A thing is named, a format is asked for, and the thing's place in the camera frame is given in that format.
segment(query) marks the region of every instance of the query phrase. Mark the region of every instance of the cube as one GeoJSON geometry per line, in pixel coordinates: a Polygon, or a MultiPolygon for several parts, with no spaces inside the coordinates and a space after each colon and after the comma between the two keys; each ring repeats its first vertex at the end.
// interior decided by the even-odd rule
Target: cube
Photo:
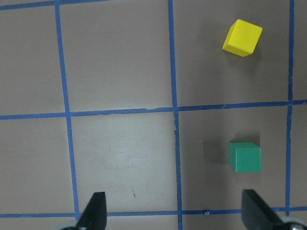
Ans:
{"type": "Polygon", "coordinates": [[[229,143],[229,164],[237,173],[260,172],[260,147],[251,142],[229,143]]]}
{"type": "Polygon", "coordinates": [[[254,52],[262,28],[238,19],[231,27],[223,50],[245,57],[254,52]]]}

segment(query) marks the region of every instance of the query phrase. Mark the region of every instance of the grid line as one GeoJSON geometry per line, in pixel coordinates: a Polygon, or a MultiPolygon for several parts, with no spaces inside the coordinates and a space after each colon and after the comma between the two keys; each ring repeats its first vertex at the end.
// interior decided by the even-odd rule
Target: grid line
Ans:
{"type": "Polygon", "coordinates": [[[182,223],[182,194],[181,194],[181,168],[180,168],[180,137],[179,137],[179,111],[177,104],[176,84],[176,60],[175,60],[175,32],[174,32],[174,8],[173,0],[167,1],[168,5],[168,29],[169,29],[169,54],[171,68],[172,104],[175,123],[175,158],[176,158],[176,181],[177,181],[177,210],[178,230],[183,230],[182,223]]]}
{"type": "MultiPolygon", "coordinates": [[[[174,12],[173,1],[168,0],[168,19],[169,19],[169,43],[170,43],[170,64],[171,64],[171,86],[172,86],[172,107],[160,107],[155,109],[122,109],[122,110],[101,110],[101,111],[81,111],[71,112],[69,108],[69,97],[67,90],[67,81],[65,73],[65,61],[63,52],[63,43],[61,36],[60,24],[60,9],[63,4],[76,4],[86,2],[99,2],[109,0],[55,0],[43,1],[34,3],[22,3],[14,5],[0,6],[0,11],[16,10],[35,7],[55,7],[55,19],[58,35],[58,49],[60,70],[63,87],[63,99],[65,105],[64,113],[41,113],[41,114],[24,114],[24,115],[0,115],[0,120],[15,120],[15,119],[37,119],[37,118],[56,118],[65,117],[67,123],[69,154],[71,163],[71,181],[74,201],[74,213],[34,213],[34,214],[0,214],[0,218],[46,218],[46,217],[75,217],[80,216],[78,205],[78,193],[76,172],[74,163],[74,151],[72,141],[72,116],[94,116],[94,115],[111,115],[111,114],[137,114],[137,113],[164,113],[173,112],[175,119],[175,154],[176,154],[176,175],[177,175],[177,211],[147,211],[147,212],[110,212],[108,216],[156,216],[156,215],[177,215],[178,229],[182,230],[182,215],[203,215],[204,210],[182,210],[182,194],[181,194],[181,172],[180,172],[180,148],[179,148],[179,111],[198,111],[212,109],[236,109],[236,108],[251,108],[251,107],[270,107],[270,106],[287,106],[287,132],[286,132],[286,183],[285,183],[285,207],[272,208],[275,212],[285,212],[288,216],[290,212],[307,211],[307,207],[291,207],[291,127],[292,114],[294,105],[305,105],[307,100],[293,100],[293,49],[294,49],[294,16],[295,16],[295,1],[289,0],[289,57],[288,57],[288,101],[284,102],[253,102],[253,103],[230,103],[216,105],[198,105],[198,106],[178,106],[177,105],[177,89],[176,89],[176,65],[175,65],[175,36],[174,36],[174,12]]],[[[211,215],[221,214],[238,214],[240,209],[224,209],[210,210],[211,215]]]]}
{"type": "MultiPolygon", "coordinates": [[[[178,111],[199,111],[199,110],[219,110],[219,109],[237,109],[237,108],[253,108],[253,107],[279,107],[288,106],[289,102],[250,102],[250,103],[234,103],[234,104],[212,104],[212,105],[192,105],[179,106],[178,111]]],[[[307,100],[295,100],[293,105],[307,105],[307,100]]],[[[173,112],[173,107],[159,107],[155,109],[134,108],[134,109],[115,109],[115,110],[95,110],[95,111],[79,111],[70,112],[70,117],[77,116],[99,116],[113,114],[144,114],[144,113],[164,113],[173,112]]],[[[19,120],[34,118],[56,118],[66,117],[67,113],[41,113],[41,114],[17,114],[17,115],[0,115],[0,120],[19,120]]]]}
{"type": "Polygon", "coordinates": [[[286,185],[285,213],[290,215],[291,204],[291,128],[293,113],[293,49],[294,49],[294,0],[289,0],[289,63],[288,63],[288,114],[286,136],[286,185]]]}
{"type": "MultiPolygon", "coordinates": [[[[307,207],[292,207],[291,211],[307,211],[307,207]]],[[[272,207],[274,212],[285,212],[284,207],[272,207]]],[[[108,217],[136,217],[136,216],[169,216],[169,215],[204,215],[205,210],[182,211],[144,211],[144,212],[108,212],[108,217]]],[[[240,209],[210,210],[210,215],[240,214],[240,209]]],[[[75,213],[14,213],[0,214],[0,218],[55,218],[75,217],[75,213]]]]}
{"type": "Polygon", "coordinates": [[[66,124],[67,124],[69,158],[70,158],[70,164],[71,164],[72,196],[73,196],[75,217],[76,217],[76,219],[79,219],[80,212],[79,212],[79,202],[78,202],[77,179],[76,179],[74,152],[73,152],[71,116],[70,116],[68,89],[67,89],[67,81],[66,81],[66,71],[65,71],[65,61],[64,61],[62,31],[61,31],[61,20],[60,20],[60,11],[59,11],[59,0],[55,0],[54,6],[55,6],[57,36],[58,36],[59,64],[60,64],[60,70],[61,70],[64,107],[65,107],[66,124]]]}

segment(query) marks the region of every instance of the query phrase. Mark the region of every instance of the green cube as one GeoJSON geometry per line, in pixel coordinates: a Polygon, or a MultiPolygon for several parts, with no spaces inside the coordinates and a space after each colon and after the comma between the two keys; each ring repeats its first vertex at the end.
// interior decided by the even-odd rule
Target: green cube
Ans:
{"type": "Polygon", "coordinates": [[[260,172],[260,147],[251,142],[229,143],[229,164],[237,173],[260,172]]]}

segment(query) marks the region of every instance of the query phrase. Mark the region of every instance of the gray surface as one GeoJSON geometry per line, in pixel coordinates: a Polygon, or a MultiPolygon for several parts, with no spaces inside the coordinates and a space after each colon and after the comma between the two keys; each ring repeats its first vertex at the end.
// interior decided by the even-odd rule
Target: gray surface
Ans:
{"type": "Polygon", "coordinates": [[[0,121],[1,213],[73,212],[64,118],[0,121]]]}
{"type": "Polygon", "coordinates": [[[56,230],[74,218],[0,218],[1,230],[56,230]]]}
{"type": "Polygon", "coordinates": [[[0,13],[0,115],[63,112],[54,7],[0,13]]]}
{"type": "Polygon", "coordinates": [[[183,216],[184,230],[245,230],[241,215],[187,215],[183,216]]]}
{"type": "Polygon", "coordinates": [[[289,2],[174,1],[178,104],[286,101],[289,2]],[[223,51],[230,26],[263,27],[255,52],[223,51]]]}
{"type": "Polygon", "coordinates": [[[283,207],[286,114],[285,107],[181,112],[183,209],[240,208],[242,189],[255,189],[270,206],[283,207]],[[261,173],[235,173],[229,142],[260,145],[261,173]]]}
{"type": "Polygon", "coordinates": [[[302,220],[305,224],[307,224],[307,212],[291,212],[290,213],[291,217],[294,218],[299,218],[300,220],[302,220]]]}
{"type": "Polygon", "coordinates": [[[167,1],[61,6],[72,111],[172,105],[167,1]]]}
{"type": "Polygon", "coordinates": [[[294,99],[302,100],[307,98],[307,1],[295,1],[295,31],[294,31],[294,68],[293,87],[294,99]]]}
{"type": "MultiPolygon", "coordinates": [[[[35,2],[3,0],[0,5],[35,2]]],[[[295,1],[294,98],[306,97],[306,3],[295,1]]],[[[0,115],[63,112],[54,7],[0,11],[0,115]]],[[[172,106],[166,0],[61,5],[72,111],[172,106]]],[[[174,0],[179,105],[286,101],[288,1],[174,0]],[[222,50],[238,18],[263,27],[255,53],[222,50]]],[[[305,106],[294,106],[291,206],[307,206],[305,106]]],[[[287,107],[180,112],[183,209],[240,208],[243,188],[284,207],[287,107]],[[262,172],[227,164],[229,141],[262,149],[262,172]]],[[[65,118],[0,121],[0,213],[73,213],[65,118]]],[[[177,209],[172,113],[72,118],[80,211],[177,209]]],[[[306,220],[305,212],[291,213],[306,220]]],[[[243,229],[239,215],[184,215],[184,230],[243,229]]],[[[0,218],[47,229],[72,218],[0,218]]],[[[110,217],[109,230],[177,229],[176,216],[110,217]]]]}
{"type": "Polygon", "coordinates": [[[106,230],[177,230],[177,216],[110,217],[106,230]]]}
{"type": "Polygon", "coordinates": [[[291,151],[291,206],[307,206],[307,107],[294,106],[291,151]]]}
{"type": "Polygon", "coordinates": [[[80,209],[106,191],[109,212],[177,210],[172,113],[72,119],[80,209]]]}

